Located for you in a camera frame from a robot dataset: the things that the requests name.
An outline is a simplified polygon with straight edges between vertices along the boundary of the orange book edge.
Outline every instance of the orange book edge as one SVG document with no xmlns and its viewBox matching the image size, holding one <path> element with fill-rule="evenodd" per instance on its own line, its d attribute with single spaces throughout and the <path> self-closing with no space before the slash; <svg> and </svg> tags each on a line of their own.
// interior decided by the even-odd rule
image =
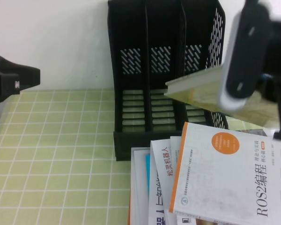
<svg viewBox="0 0 281 225">
<path fill-rule="evenodd" d="M 177 185 L 178 185 L 178 179 L 179 179 L 179 173 L 180 173 L 183 149 L 184 149 L 185 138 L 186 138 L 187 125 L 188 125 L 188 123 L 185 122 L 184 123 L 184 127 L 183 127 L 183 131 L 182 131 L 182 141 L 181 141 L 181 146 L 180 146 L 179 159 L 178 159 L 178 162 L 177 162 L 177 170 L 176 170 L 176 175 L 175 175 L 173 193 L 172 193 L 172 197 L 171 197 L 171 200 L 170 200 L 169 212 L 171 212 L 171 213 L 173 213 L 173 211 L 174 211 L 174 204 L 175 204 Z"/>
</svg>

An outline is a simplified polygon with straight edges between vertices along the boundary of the robotic arm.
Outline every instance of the robotic arm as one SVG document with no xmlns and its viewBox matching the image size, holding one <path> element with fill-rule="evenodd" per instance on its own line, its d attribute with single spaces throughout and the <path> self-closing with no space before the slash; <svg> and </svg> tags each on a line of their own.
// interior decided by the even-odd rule
<svg viewBox="0 0 281 225">
<path fill-rule="evenodd" d="M 281 139 L 281 0 L 273 1 L 247 0 L 236 15 L 218 102 L 226 111 L 237 111 L 259 91 L 278 103 L 280 132 L 274 138 Z"/>
<path fill-rule="evenodd" d="M 0 56 L 0 102 L 39 84 L 39 69 L 12 63 Z"/>
</svg>

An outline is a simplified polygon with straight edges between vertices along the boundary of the table surface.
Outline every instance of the table surface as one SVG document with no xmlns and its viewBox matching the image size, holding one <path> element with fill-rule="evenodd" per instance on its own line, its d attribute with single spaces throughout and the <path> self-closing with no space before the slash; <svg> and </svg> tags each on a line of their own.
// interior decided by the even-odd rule
<svg viewBox="0 0 281 225">
<path fill-rule="evenodd" d="M 113 90 L 11 96 L 0 119 L 0 225 L 126 224 L 130 162 L 115 161 L 113 129 Z"/>
</svg>

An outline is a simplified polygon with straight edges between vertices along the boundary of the white book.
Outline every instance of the white book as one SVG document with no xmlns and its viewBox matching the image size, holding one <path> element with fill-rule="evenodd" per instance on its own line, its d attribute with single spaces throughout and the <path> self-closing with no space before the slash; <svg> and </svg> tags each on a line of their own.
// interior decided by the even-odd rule
<svg viewBox="0 0 281 225">
<path fill-rule="evenodd" d="M 136 220 L 138 225 L 148 225 L 148 182 L 146 173 L 146 155 L 150 153 L 147 150 L 134 151 L 134 165 L 135 165 L 135 199 L 136 199 Z"/>
<path fill-rule="evenodd" d="M 172 164 L 173 164 L 173 172 L 176 174 L 177 161 L 180 151 L 181 137 L 180 136 L 172 136 L 170 137 L 170 151 L 172 155 Z"/>
<path fill-rule="evenodd" d="M 180 152 L 181 145 L 181 137 L 180 136 L 172 136 L 170 137 L 170 150 L 172 152 L 172 164 L 173 164 L 173 172 L 176 174 L 177 161 Z M 196 225 L 197 222 L 193 218 L 189 218 L 186 216 L 177 215 L 177 225 L 185 225 L 185 224 L 193 224 Z"/>
<path fill-rule="evenodd" d="M 166 223 L 177 224 L 177 216 L 169 213 L 170 198 L 174 185 L 175 173 L 173 171 L 173 161 L 171 159 L 170 139 L 151 141 L 154 158 L 158 171 L 159 180 L 163 192 L 163 204 L 166 215 Z"/>
<path fill-rule="evenodd" d="M 170 212 L 232 225 L 281 225 L 281 142 L 185 123 Z"/>
<path fill-rule="evenodd" d="M 165 214 L 163 208 L 163 195 L 161 184 L 157 174 L 153 150 L 150 151 L 150 192 L 149 192 L 149 224 L 165 224 Z"/>
</svg>

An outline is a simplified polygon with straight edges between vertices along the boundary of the blue book spine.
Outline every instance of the blue book spine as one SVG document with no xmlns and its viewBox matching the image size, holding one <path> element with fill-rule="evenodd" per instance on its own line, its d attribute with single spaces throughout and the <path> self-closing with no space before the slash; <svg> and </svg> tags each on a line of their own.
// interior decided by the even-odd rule
<svg viewBox="0 0 281 225">
<path fill-rule="evenodd" d="M 146 155 L 148 193 L 150 193 L 150 155 Z"/>
</svg>

